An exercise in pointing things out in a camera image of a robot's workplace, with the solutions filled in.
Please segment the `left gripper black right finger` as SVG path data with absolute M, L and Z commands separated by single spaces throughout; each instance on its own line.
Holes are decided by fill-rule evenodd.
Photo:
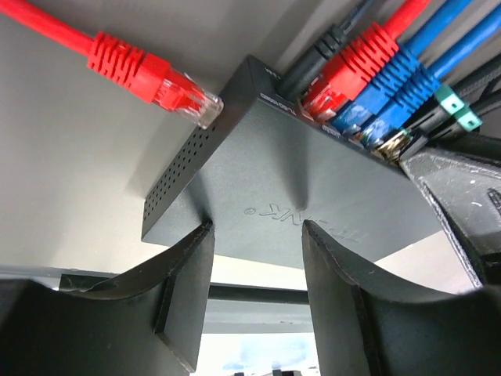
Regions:
M 302 250 L 321 374 L 499 374 L 499 287 L 452 295 L 415 284 L 312 221 Z

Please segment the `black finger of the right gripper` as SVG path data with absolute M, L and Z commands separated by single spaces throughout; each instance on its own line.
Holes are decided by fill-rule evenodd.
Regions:
M 500 141 L 483 135 L 400 153 L 400 168 L 422 193 L 473 285 L 500 284 Z

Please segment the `black network switch box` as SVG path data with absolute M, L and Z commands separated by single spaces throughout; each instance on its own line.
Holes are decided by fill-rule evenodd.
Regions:
M 276 72 L 248 56 L 146 195 L 142 240 L 172 246 L 209 221 L 218 255 L 301 268 L 313 221 L 371 261 L 441 230 L 398 168 L 309 121 L 275 94 Z

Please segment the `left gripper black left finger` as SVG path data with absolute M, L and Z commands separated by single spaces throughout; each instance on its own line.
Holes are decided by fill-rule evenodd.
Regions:
M 196 370 L 214 259 L 205 222 L 87 291 L 1 282 L 4 375 L 187 375 Z

